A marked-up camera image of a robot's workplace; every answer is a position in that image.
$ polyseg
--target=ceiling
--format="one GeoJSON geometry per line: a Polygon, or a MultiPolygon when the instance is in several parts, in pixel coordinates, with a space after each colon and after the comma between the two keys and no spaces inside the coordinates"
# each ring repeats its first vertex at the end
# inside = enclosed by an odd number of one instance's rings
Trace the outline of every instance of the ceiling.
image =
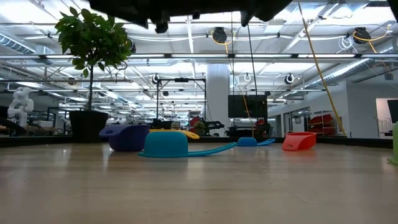
{"type": "MultiPolygon", "coordinates": [[[[372,38],[382,37],[387,33],[384,38],[374,41],[374,45],[379,45],[391,39],[398,32],[398,25],[395,18],[390,8],[385,7],[385,4],[371,4],[371,7],[369,7],[367,6],[369,1],[352,0],[346,2],[347,4],[328,4],[328,1],[314,0],[302,3],[304,18],[309,23],[313,47],[316,53],[347,54],[355,53],[355,50],[358,52],[368,51],[368,44],[358,45],[353,43],[351,45],[350,40],[346,40],[345,42],[349,47],[344,48],[342,46],[345,35],[348,32],[352,34],[355,27],[365,27],[372,38]]],[[[60,54],[60,45],[57,42],[54,25],[61,18],[60,11],[69,14],[69,6],[77,9],[90,8],[88,2],[81,0],[2,0],[0,7],[0,34],[3,33],[12,36],[20,43],[29,47],[36,48],[42,45],[52,50],[55,54],[60,54]]],[[[191,16],[173,17],[169,23],[169,30],[164,34],[156,34],[153,25],[145,29],[120,19],[116,19],[116,22],[125,23],[124,27],[127,29],[128,35],[137,47],[137,54],[225,54],[227,51],[228,53],[238,54],[250,53],[251,48],[255,54],[309,54],[311,52],[307,36],[302,32],[302,18],[296,2],[287,6],[272,21],[262,22],[259,19],[253,18],[247,27],[240,26],[239,12],[204,14],[198,20],[192,20],[191,16]],[[229,40],[231,40],[231,31],[233,30],[233,43],[228,44],[227,48],[225,45],[215,44],[209,36],[215,27],[224,27],[229,40]]],[[[18,52],[0,46],[0,54],[18,54],[18,52]]],[[[158,74],[160,78],[206,78],[206,65],[213,63],[207,60],[152,59],[149,61],[150,63],[147,63],[146,59],[130,59],[129,63],[131,65],[129,68],[119,73],[117,70],[103,72],[96,68],[96,80],[114,80],[115,78],[120,80],[122,77],[129,80],[129,82],[101,82],[101,86],[98,88],[103,88],[105,91],[106,89],[151,89],[155,88],[151,84],[154,74],[158,74]]],[[[21,75],[18,73],[13,77],[14,79],[43,79],[49,74],[51,74],[51,79],[53,80],[67,80],[71,77],[77,80],[82,79],[80,71],[74,70],[71,66],[66,66],[70,64],[68,60],[55,60],[52,65],[45,65],[32,60],[7,60],[7,63],[22,67],[36,74],[21,75]]],[[[332,61],[320,64],[323,71],[335,65],[337,63],[333,63],[332,61]]],[[[254,88],[252,63],[250,61],[236,61],[233,67],[239,87],[242,89],[254,88]]],[[[258,88],[291,88],[291,86],[285,86],[284,84],[284,77],[290,73],[296,77],[300,77],[300,79],[295,80],[294,85],[305,83],[317,75],[315,64],[311,60],[305,62],[292,60],[287,62],[275,59],[271,63],[255,62],[254,70],[258,88]]],[[[4,74],[1,77],[2,79],[8,78],[4,74]]],[[[46,83],[43,86],[46,86],[46,88],[52,86],[60,89],[81,89],[86,88],[87,84],[77,83],[71,86],[67,83],[46,83]]],[[[198,90],[186,93],[170,92],[168,98],[204,98],[203,92],[200,91],[197,83],[194,82],[184,84],[170,82],[164,88],[190,88],[198,90]]],[[[78,96],[75,93],[69,92],[60,92],[58,94],[86,98],[86,95],[83,93],[78,96]]],[[[115,94],[128,102],[136,103],[140,109],[156,106],[153,101],[155,97],[155,93],[153,92],[115,91],[115,94]]],[[[95,97],[97,103],[104,103],[105,101],[107,103],[119,102],[118,99],[113,101],[114,99],[106,95],[95,94],[95,97]]],[[[203,103],[193,101],[189,105],[175,105],[173,110],[178,111],[175,108],[180,108],[181,112],[179,113],[186,114],[188,110],[202,110],[202,106],[203,103]]],[[[117,107],[120,111],[129,108],[117,107]]]]}

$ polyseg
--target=humanoid robot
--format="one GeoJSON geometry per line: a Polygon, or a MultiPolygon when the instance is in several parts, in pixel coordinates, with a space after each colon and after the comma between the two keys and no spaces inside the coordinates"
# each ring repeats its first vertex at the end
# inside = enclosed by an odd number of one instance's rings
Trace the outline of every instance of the humanoid robot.
{"type": "Polygon", "coordinates": [[[28,87],[19,87],[16,92],[14,92],[10,106],[8,107],[8,118],[16,122],[16,115],[18,115],[18,125],[26,126],[27,122],[27,114],[33,111],[34,102],[32,99],[29,99],[30,88],[28,87]]]}

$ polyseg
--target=white robot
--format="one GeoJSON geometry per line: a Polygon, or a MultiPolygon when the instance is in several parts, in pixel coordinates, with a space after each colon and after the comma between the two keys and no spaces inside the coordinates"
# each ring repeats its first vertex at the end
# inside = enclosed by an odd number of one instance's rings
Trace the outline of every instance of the white robot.
{"type": "Polygon", "coordinates": [[[19,87],[16,92],[14,92],[12,103],[8,107],[8,118],[13,122],[16,122],[16,115],[18,115],[19,126],[26,126],[27,114],[33,111],[34,102],[29,99],[28,95],[30,93],[30,88],[19,87]]]}

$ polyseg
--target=black planter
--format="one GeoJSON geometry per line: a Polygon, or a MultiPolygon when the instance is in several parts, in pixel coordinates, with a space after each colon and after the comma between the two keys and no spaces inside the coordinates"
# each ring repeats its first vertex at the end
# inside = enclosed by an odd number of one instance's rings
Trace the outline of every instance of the black planter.
{"type": "Polygon", "coordinates": [[[98,111],[70,111],[70,123],[75,142],[101,142],[98,134],[106,126],[108,114],[98,111]]]}

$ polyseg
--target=pillar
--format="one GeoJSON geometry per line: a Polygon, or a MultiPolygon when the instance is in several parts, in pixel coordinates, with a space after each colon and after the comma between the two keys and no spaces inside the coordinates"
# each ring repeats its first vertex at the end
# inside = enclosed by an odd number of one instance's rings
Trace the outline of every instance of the pillar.
{"type": "MultiPolygon", "coordinates": [[[[225,131],[230,126],[228,118],[228,95],[229,95],[229,69],[228,64],[208,64],[206,76],[206,120],[219,121],[225,125],[225,131]]],[[[224,137],[224,129],[210,130],[224,137]]]]}

